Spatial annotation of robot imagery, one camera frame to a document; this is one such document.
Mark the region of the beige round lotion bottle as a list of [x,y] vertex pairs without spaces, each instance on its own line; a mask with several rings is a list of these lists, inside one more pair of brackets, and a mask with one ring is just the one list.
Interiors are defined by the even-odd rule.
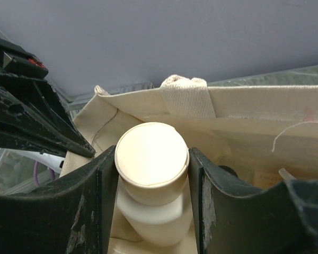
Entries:
[[141,238],[156,246],[177,244],[189,231],[189,161],[183,137],[160,122],[129,129],[116,145],[116,206]]

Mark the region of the cream canvas tote bag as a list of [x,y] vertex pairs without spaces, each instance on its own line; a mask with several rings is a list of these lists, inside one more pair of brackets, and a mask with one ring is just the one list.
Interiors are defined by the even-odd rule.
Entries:
[[[159,88],[120,95],[96,86],[74,118],[96,156],[148,122],[174,127],[189,150],[197,148],[262,190],[288,180],[318,180],[318,85],[209,87],[200,78],[172,75]],[[199,253],[193,210],[187,234],[167,247],[141,238],[116,197],[113,211],[108,253]]]

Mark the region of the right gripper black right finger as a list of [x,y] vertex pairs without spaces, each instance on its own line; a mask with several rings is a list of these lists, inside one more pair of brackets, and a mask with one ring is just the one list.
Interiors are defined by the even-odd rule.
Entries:
[[189,150],[199,253],[318,253],[318,180],[262,190]]

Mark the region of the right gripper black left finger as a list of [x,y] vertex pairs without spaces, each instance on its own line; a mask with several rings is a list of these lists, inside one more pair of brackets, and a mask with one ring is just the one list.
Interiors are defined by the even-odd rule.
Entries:
[[0,195],[0,253],[107,253],[114,147],[29,193]]

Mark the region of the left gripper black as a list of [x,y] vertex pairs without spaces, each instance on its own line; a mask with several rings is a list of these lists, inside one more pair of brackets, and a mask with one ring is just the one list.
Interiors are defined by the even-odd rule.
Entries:
[[74,127],[69,114],[44,79],[49,71],[32,53],[0,38],[0,148],[91,158],[94,148]]

